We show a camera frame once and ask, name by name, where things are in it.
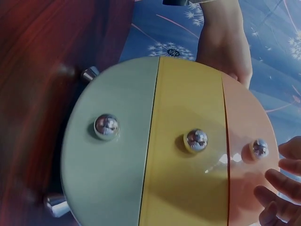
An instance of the white floral pattern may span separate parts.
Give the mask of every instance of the white floral pattern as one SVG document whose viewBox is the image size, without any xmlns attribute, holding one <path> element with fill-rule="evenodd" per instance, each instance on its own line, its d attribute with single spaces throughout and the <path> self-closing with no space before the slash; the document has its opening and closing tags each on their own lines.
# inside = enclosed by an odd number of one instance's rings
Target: white floral pattern
<svg viewBox="0 0 301 226">
<path fill-rule="evenodd" d="M 168 42 L 165 44 L 157 42 L 155 45 L 149 46 L 148 50 L 151 51 L 151 53 L 149 54 L 149 56 L 151 57 L 166 56 L 187 60 L 195 59 L 194 55 L 190 52 L 190 50 L 182 46 L 175 45 L 172 42 Z"/>
<path fill-rule="evenodd" d="M 204 24 L 204 15 L 199 3 L 189 3 L 190 11 L 185 12 L 188 19 L 192 19 L 192 23 L 196 26 Z"/>
<path fill-rule="evenodd" d="M 296 38 L 290 38 L 288 43 L 291 46 L 291 54 L 293 58 L 301 60 L 301 30 L 296 32 Z"/>
</svg>

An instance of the reddish-brown wood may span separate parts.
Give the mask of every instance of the reddish-brown wood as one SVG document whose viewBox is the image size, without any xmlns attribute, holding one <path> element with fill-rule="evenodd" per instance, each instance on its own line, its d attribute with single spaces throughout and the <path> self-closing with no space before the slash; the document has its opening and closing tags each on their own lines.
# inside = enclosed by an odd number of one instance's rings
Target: reddish-brown wood
<svg viewBox="0 0 301 226">
<path fill-rule="evenodd" d="M 132 0 L 0 2 L 0 226 L 77 225 L 71 214 L 50 217 L 41 197 L 54 158 L 59 169 L 54 150 L 80 71 L 118 62 L 133 6 Z"/>
</svg>

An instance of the metal foot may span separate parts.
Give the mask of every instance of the metal foot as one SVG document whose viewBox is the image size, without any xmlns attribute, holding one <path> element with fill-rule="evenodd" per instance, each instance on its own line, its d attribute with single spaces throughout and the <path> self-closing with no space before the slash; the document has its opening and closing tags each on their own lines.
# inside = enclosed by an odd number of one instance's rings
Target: metal foot
<svg viewBox="0 0 301 226">
<path fill-rule="evenodd" d="M 87 82 L 91 82 L 98 75 L 99 75 L 98 69 L 92 66 L 83 71 L 83 73 L 81 74 L 81 78 Z"/>
<path fill-rule="evenodd" d="M 45 208 L 54 218 L 60 218 L 70 211 L 70 207 L 63 194 L 51 194 L 44 199 Z"/>
</svg>

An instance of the chrome ball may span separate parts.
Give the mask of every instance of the chrome ball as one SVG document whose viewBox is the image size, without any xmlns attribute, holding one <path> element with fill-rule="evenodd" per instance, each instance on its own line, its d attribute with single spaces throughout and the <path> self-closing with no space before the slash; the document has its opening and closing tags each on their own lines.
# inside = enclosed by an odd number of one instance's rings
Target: chrome ball
<svg viewBox="0 0 301 226">
<path fill-rule="evenodd" d="M 94 122 L 95 134 L 102 140 L 113 140 L 118 136 L 120 125 L 112 114 L 102 114 Z"/>
<path fill-rule="evenodd" d="M 269 155 L 268 144 L 263 139 L 257 139 L 250 143 L 251 155 L 255 160 Z"/>
<path fill-rule="evenodd" d="M 199 153 L 207 147 L 207 134 L 201 129 L 193 129 L 184 135 L 184 144 L 189 152 Z"/>
</svg>

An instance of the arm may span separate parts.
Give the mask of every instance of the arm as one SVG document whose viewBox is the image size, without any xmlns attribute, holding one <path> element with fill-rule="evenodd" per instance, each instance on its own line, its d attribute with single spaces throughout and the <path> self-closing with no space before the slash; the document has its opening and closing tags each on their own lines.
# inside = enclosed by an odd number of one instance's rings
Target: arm
<svg viewBox="0 0 301 226">
<path fill-rule="evenodd" d="M 248 89 L 252 62 L 238 0 L 203 1 L 201 8 L 205 23 L 196 61 L 230 75 Z"/>
<path fill-rule="evenodd" d="M 243 29 L 243 17 L 238 0 L 215 0 L 201 3 L 206 26 L 218 27 L 221 32 Z"/>
</svg>

